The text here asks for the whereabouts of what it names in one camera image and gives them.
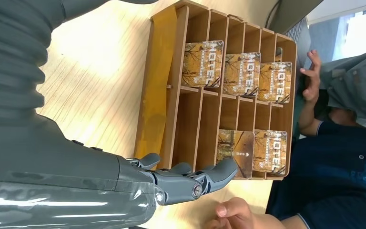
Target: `human hand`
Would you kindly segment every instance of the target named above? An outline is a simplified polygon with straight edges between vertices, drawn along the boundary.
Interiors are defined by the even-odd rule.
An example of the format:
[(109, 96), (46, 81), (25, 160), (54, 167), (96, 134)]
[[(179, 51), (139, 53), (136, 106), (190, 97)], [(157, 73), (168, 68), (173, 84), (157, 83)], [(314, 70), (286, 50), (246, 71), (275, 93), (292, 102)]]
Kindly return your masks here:
[(321, 83), (320, 72), (322, 67), (322, 60), (319, 57), (318, 51), (316, 50), (308, 52), (307, 55), (311, 59), (312, 64), (309, 70), (301, 68), (301, 72), (307, 76), (306, 89), (303, 91), (302, 95), (304, 96), (307, 102), (316, 103), (319, 98), (319, 85)]
[(210, 221), (206, 229), (253, 229), (253, 213), (242, 198), (232, 198), (216, 207), (218, 219)]

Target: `wooden table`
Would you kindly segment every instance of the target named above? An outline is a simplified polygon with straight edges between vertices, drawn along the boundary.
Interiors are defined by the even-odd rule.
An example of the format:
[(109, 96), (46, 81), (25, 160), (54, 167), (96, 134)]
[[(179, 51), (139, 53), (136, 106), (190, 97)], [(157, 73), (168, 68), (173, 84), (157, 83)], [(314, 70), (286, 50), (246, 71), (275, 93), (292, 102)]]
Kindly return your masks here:
[[(264, 26), (276, 0), (194, 0)], [(38, 87), (46, 105), (38, 112), (54, 119), (66, 138), (107, 152), (132, 157), (140, 107), (150, 16), (176, 0), (152, 5), (110, 1), (57, 28), (41, 69), (46, 83)], [(148, 228), (201, 228), (214, 217), (217, 202), (245, 198), (263, 213), (271, 181), (232, 181), (200, 200), (160, 207)]]

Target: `robotic arm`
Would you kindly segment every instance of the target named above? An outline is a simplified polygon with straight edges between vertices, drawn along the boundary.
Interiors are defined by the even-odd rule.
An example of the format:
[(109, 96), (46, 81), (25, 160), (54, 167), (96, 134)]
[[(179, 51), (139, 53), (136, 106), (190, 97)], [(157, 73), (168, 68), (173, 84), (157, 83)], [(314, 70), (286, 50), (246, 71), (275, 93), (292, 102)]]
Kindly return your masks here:
[(36, 113), (51, 32), (107, 1), (0, 0), (0, 228), (140, 225), (157, 205), (196, 200), (237, 172), (233, 160), (197, 172), (184, 163), (153, 171), (157, 154), (124, 159), (84, 147)]

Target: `card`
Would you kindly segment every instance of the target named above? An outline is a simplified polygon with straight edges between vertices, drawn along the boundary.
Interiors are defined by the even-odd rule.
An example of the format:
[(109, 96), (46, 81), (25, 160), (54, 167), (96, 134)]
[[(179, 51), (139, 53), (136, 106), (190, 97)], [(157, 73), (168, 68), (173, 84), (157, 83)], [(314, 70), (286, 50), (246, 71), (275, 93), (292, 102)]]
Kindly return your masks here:
[(253, 132), (219, 130), (217, 163), (226, 158), (233, 158), (239, 167), (236, 178), (252, 178), (253, 149)]
[(224, 93), (256, 96), (259, 90), (259, 52), (227, 54), (225, 58)]
[(289, 103), (292, 68), (291, 62), (262, 63), (257, 99), (272, 103)]
[(181, 85), (219, 87), (223, 50), (223, 41), (187, 43), (184, 49)]
[(254, 131), (253, 170), (277, 175), (285, 174), (287, 132)]

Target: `wooden divider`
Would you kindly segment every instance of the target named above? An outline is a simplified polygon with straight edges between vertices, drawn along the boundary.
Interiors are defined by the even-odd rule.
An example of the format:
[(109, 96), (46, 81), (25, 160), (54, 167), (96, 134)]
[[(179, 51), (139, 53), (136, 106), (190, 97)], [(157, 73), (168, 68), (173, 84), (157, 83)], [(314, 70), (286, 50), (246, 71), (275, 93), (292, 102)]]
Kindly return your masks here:
[[(193, 166), (194, 170), (200, 170), (215, 164), (219, 129), (280, 130), (286, 131), (289, 136), (287, 175), (293, 127), (295, 70), (288, 104), (272, 104), (258, 101), (256, 97), (224, 94), (223, 82), (226, 54), (260, 52), (262, 62), (274, 62), (276, 47), (281, 47), (283, 62), (292, 62), (295, 69), (296, 44), (294, 41), (257, 25), (243, 22), (238, 17), (209, 10), (189, 0), (181, 0), (173, 6), (177, 14), (177, 31), (172, 65), (166, 85), (167, 119), (159, 167), (170, 168), (172, 165), (186, 162)], [(181, 86), (185, 43), (215, 40), (224, 41), (220, 86), (218, 88)], [(253, 171), (252, 179), (280, 180), (282, 178)]]

